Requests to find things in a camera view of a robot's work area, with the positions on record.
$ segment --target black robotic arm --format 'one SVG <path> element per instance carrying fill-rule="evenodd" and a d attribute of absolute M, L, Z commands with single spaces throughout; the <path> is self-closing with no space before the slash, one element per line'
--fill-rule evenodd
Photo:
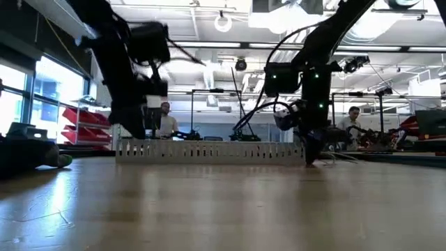
<path fill-rule="evenodd" d="M 327 127 L 331 77 L 341 71 L 330 59 L 346 32 L 367 12 L 375 0 L 341 1 L 337 12 L 311 32 L 303 48 L 291 63 L 267 63 L 265 90 L 267 96 L 295 92 L 302 87 L 299 105 L 276 112 L 277 126 L 282 130 L 298 127 L 305 144 L 307 164 L 312 164 L 330 137 Z M 446 1 L 435 0 L 446 23 Z M 295 89 L 289 83 L 295 83 Z"/>
<path fill-rule="evenodd" d="M 97 37 L 83 38 L 81 45 L 93 50 L 109 89 L 110 122 L 120 123 L 133 137 L 144 139 L 141 105 L 146 95 L 167 95 L 155 62 L 170 60 L 167 46 L 168 29 L 159 22 L 149 22 L 130 29 L 106 0 L 67 0 L 81 21 L 90 26 Z M 443 22 L 446 22 L 446 1 L 434 0 Z M 375 0 L 341 1 L 337 12 L 322 22 L 306 39 L 304 47 L 290 63 L 268 63 L 265 66 L 265 90 L 268 96 L 302 87 L 302 100 L 287 113 L 276 114 L 277 126 L 282 130 L 299 128 L 306 144 L 307 163 L 312 163 L 323 148 L 328 117 L 331 74 L 340 71 L 336 62 L 329 63 L 345 33 L 372 6 Z M 141 77 L 132 65 L 146 62 L 153 76 Z"/>

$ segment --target glass window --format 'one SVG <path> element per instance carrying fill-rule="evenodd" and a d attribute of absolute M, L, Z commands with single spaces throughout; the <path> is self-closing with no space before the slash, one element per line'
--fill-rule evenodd
<path fill-rule="evenodd" d="M 49 140 L 56 141 L 59 127 L 59 108 L 57 105 L 33 100 L 33 111 L 31 113 L 31 124 L 39 129 L 46 129 Z"/>
<path fill-rule="evenodd" d="M 8 66 L 0 65 L 0 78 L 3 85 L 13 87 L 19 90 L 25 89 L 26 74 Z"/>
<path fill-rule="evenodd" d="M 61 102 L 82 97 L 84 78 L 58 63 L 42 57 L 36 64 L 34 93 Z"/>
<path fill-rule="evenodd" d="M 4 91 L 0 98 L 0 133 L 6 136 L 12 122 L 20 122 L 22 118 L 23 97 Z"/>

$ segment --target small white barrier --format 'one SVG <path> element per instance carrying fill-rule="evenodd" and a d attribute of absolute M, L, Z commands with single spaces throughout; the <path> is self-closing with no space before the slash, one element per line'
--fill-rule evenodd
<path fill-rule="evenodd" d="M 121 139 L 117 163 L 303 165 L 303 149 L 295 143 L 207 142 Z"/>

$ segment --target ceiling light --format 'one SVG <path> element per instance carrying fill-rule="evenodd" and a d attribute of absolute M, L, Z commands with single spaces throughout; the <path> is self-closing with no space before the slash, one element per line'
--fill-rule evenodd
<path fill-rule="evenodd" d="M 400 46 L 357 46 L 357 45 L 340 45 L 338 50 L 363 51 L 363 52 L 398 52 Z"/>
<path fill-rule="evenodd" d="M 226 19 L 226 24 L 220 25 L 220 20 Z M 230 15 L 223 15 L 223 11 L 220 11 L 220 15 L 218 15 L 214 20 L 215 29 L 220 32 L 228 32 L 232 28 L 232 18 Z"/>
<path fill-rule="evenodd" d="M 369 56 L 366 52 L 335 52 L 335 56 Z"/>
<path fill-rule="evenodd" d="M 170 91 L 167 95 L 187 95 L 188 93 L 185 91 Z"/>
<path fill-rule="evenodd" d="M 249 47 L 253 49 L 274 49 L 277 43 L 250 43 Z M 282 44 L 279 50 L 300 50 L 303 48 L 302 44 Z"/>
<path fill-rule="evenodd" d="M 134 9 L 158 9 L 158 10 L 224 10 L 226 12 L 235 12 L 237 9 L 235 7 L 219 7 L 219 6 L 176 6 L 176 5 L 162 5 L 162 4 L 110 4 L 111 7 L 115 8 L 134 8 Z"/>
<path fill-rule="evenodd" d="M 219 43 L 219 42 L 176 42 L 181 47 L 216 47 L 216 48 L 237 48 L 240 47 L 240 43 Z"/>
<path fill-rule="evenodd" d="M 418 47 L 411 46 L 409 52 L 437 52 L 446 53 L 446 47 Z"/>

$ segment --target wooden table surface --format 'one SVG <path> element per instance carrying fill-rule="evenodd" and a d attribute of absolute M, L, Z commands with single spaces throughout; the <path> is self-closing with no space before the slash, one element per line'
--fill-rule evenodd
<path fill-rule="evenodd" d="M 76 160 L 0 183 L 0 250 L 445 250 L 446 170 Z"/>

